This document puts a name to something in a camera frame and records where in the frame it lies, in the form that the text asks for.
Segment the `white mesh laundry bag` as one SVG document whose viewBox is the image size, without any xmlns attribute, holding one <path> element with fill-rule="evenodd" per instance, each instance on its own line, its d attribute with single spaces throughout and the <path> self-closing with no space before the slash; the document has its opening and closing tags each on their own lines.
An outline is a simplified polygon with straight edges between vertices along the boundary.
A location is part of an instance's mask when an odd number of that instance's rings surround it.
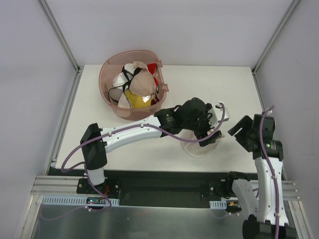
<svg viewBox="0 0 319 239">
<path fill-rule="evenodd" d="M 195 140 L 196 136 L 194 132 L 189 130 L 183 130 L 181 132 L 181 138 Z M 220 138 L 218 138 L 214 143 L 209 144 L 207 146 L 201 147 L 199 143 L 189 143 L 189 142 L 181 142 L 182 148 L 192 157 L 195 158 L 204 158 L 212 153 L 218 146 L 220 140 L 224 138 L 225 135 L 222 134 Z"/>
</svg>

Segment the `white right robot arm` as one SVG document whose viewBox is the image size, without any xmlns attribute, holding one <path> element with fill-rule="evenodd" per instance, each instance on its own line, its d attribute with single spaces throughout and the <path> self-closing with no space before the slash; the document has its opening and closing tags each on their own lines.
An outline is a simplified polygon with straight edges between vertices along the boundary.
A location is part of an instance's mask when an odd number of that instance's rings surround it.
<svg viewBox="0 0 319 239">
<path fill-rule="evenodd" d="M 258 175 L 258 193 L 250 180 L 239 172 L 230 172 L 224 184 L 225 193 L 236 196 L 245 221 L 245 239 L 287 239 L 289 220 L 286 215 L 282 189 L 283 145 L 274 140 L 275 120 L 271 116 L 244 116 L 228 133 L 253 154 Z"/>
</svg>

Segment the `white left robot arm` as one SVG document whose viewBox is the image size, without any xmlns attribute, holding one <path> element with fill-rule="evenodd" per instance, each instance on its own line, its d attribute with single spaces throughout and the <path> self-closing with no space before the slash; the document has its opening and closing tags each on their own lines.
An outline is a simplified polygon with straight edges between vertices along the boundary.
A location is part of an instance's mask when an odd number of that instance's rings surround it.
<svg viewBox="0 0 319 239">
<path fill-rule="evenodd" d="M 229 114 L 222 102 L 212 106 L 199 98 L 192 98 L 183 105 L 161 109 L 154 115 L 127 125 L 106 129 L 93 123 L 80 140 L 88 188 L 95 194 L 104 191 L 107 153 L 119 147 L 164 136 L 204 147 L 221 137 L 219 129 L 228 119 Z"/>
</svg>

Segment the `yellow bra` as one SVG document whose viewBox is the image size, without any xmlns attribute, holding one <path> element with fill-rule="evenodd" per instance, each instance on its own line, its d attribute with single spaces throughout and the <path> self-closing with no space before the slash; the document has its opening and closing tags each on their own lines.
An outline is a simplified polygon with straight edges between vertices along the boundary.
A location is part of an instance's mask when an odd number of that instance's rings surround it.
<svg viewBox="0 0 319 239">
<path fill-rule="evenodd" d="M 130 90 L 125 91 L 125 96 L 133 109 L 142 109 L 150 107 L 152 104 L 151 96 L 138 96 L 133 94 Z"/>
</svg>

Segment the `red bra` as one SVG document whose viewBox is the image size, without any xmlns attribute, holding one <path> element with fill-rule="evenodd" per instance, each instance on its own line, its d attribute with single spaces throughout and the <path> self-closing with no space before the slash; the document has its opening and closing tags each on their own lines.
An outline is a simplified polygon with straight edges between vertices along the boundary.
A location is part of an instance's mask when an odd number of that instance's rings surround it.
<svg viewBox="0 0 319 239">
<path fill-rule="evenodd" d="M 156 63 L 150 63 L 150 64 L 147 64 L 147 67 L 148 67 L 148 71 L 151 73 L 151 75 L 153 76 L 153 79 L 154 79 L 154 82 L 155 82 L 155 85 L 156 85 L 156 89 L 155 89 L 155 93 L 153 95 L 153 99 L 151 100 L 151 105 L 155 105 L 157 104 L 160 100 L 158 98 L 158 94 L 159 94 L 159 82 L 156 78 L 157 76 L 157 64 Z"/>
</svg>

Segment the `white bra black trim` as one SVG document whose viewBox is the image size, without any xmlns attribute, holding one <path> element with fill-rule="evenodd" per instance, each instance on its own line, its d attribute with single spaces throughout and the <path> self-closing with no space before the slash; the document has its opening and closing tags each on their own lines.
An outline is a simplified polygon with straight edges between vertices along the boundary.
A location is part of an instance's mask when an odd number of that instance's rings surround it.
<svg viewBox="0 0 319 239">
<path fill-rule="evenodd" d="M 122 94 L 129 87 L 129 82 L 135 75 L 136 68 L 133 63 L 127 63 L 122 67 L 121 72 L 114 77 L 112 87 L 108 90 L 111 102 L 119 104 Z"/>
</svg>

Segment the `pink translucent plastic basket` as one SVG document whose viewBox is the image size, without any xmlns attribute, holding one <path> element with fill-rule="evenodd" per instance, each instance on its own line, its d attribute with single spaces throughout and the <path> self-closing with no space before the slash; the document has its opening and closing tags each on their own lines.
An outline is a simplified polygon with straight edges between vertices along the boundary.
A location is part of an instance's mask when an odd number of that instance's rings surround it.
<svg viewBox="0 0 319 239">
<path fill-rule="evenodd" d="M 134 77 L 136 72 L 134 62 L 138 61 L 148 66 L 156 84 L 156 90 L 150 99 L 151 105 L 143 108 L 134 108 L 123 92 L 123 85 Z M 168 92 L 161 68 L 161 60 L 149 50 L 133 50 L 112 56 L 103 64 L 99 74 L 99 90 L 102 99 L 118 117 L 126 120 L 141 120 L 154 114 L 161 109 Z"/>
</svg>

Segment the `metal front sheet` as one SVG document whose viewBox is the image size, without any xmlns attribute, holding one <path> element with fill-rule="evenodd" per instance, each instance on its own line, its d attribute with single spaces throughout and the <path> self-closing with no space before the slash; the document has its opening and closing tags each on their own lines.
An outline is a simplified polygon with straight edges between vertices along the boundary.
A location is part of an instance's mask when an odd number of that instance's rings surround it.
<svg viewBox="0 0 319 239">
<path fill-rule="evenodd" d="M 31 196 L 20 239 L 240 239 L 244 217 L 221 210 L 121 206 L 90 212 L 86 206 L 42 204 Z"/>
</svg>

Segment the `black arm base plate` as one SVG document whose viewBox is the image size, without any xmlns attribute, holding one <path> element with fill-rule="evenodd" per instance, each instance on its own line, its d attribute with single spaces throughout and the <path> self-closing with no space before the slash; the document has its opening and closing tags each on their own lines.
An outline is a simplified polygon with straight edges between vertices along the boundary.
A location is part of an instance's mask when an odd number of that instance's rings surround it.
<svg viewBox="0 0 319 239">
<path fill-rule="evenodd" d="M 234 196 L 233 179 L 256 180 L 256 173 L 106 170 L 97 189 L 121 206 L 209 208 L 210 202 Z"/>
</svg>

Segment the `right aluminium frame post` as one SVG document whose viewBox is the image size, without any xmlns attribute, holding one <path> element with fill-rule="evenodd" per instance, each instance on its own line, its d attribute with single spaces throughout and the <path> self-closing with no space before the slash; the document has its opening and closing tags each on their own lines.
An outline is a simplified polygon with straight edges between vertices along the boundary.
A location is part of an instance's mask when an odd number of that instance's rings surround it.
<svg viewBox="0 0 319 239">
<path fill-rule="evenodd" d="M 289 19 L 295 12 L 297 6 L 301 0 L 292 0 L 285 11 L 284 15 L 282 16 L 281 20 L 279 21 L 277 27 L 275 28 L 273 34 L 271 35 L 270 39 L 268 40 L 264 50 L 262 51 L 260 57 L 258 58 L 256 64 L 252 68 L 252 75 L 255 76 L 260 69 L 261 65 L 263 64 L 266 57 L 269 55 L 270 51 L 272 50 L 276 40 L 279 38 L 281 32 L 283 31 L 284 27 L 288 23 Z"/>
</svg>

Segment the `aluminium frame post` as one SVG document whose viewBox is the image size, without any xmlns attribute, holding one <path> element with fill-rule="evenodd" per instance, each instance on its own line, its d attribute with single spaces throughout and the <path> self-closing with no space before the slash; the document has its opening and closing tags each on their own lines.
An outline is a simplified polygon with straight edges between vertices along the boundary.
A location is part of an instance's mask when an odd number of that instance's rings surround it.
<svg viewBox="0 0 319 239">
<path fill-rule="evenodd" d="M 281 32 L 283 31 L 284 27 L 288 23 L 289 19 L 295 12 L 297 6 L 301 0 L 292 0 L 285 11 L 284 15 L 282 16 L 281 20 L 279 21 L 277 27 L 275 28 L 273 34 L 271 35 L 270 39 L 268 40 L 264 50 L 262 51 L 260 57 L 258 58 L 256 64 L 252 68 L 252 75 L 255 76 L 260 69 L 261 65 L 263 64 L 266 57 L 269 55 L 270 51 L 272 50 L 276 40 L 279 38 Z"/>
<path fill-rule="evenodd" d="M 67 43 L 64 34 L 46 0 L 38 0 L 37 1 L 40 8 L 42 9 L 48 23 L 50 24 L 62 50 L 64 51 L 67 59 L 69 60 L 72 68 L 75 70 L 76 73 L 79 73 L 81 70 L 81 66 L 77 63 L 77 60 L 74 57 L 74 54 L 71 51 L 69 44 Z"/>
</svg>

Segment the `left aluminium frame post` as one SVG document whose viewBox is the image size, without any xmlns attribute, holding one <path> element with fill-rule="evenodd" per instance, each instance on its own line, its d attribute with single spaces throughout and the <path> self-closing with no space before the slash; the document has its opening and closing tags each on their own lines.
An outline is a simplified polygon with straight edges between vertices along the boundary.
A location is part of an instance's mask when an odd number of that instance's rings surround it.
<svg viewBox="0 0 319 239">
<path fill-rule="evenodd" d="M 71 51 L 69 44 L 67 43 L 64 34 L 46 0 L 38 0 L 37 1 L 40 8 L 42 9 L 48 23 L 50 24 L 62 50 L 64 51 L 67 59 L 69 60 L 72 68 L 75 70 L 76 73 L 79 73 L 81 70 L 81 66 L 77 63 L 77 60 L 74 57 L 74 54 Z"/>
</svg>

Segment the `front aluminium frame rail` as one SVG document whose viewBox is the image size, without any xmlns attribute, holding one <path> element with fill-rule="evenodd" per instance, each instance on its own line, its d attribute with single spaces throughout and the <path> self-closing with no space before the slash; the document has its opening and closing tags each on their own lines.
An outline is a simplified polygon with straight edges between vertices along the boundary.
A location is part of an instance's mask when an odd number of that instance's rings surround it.
<svg viewBox="0 0 319 239">
<path fill-rule="evenodd" d="M 76 195 L 78 181 L 76 176 L 36 176 L 32 195 Z"/>
</svg>

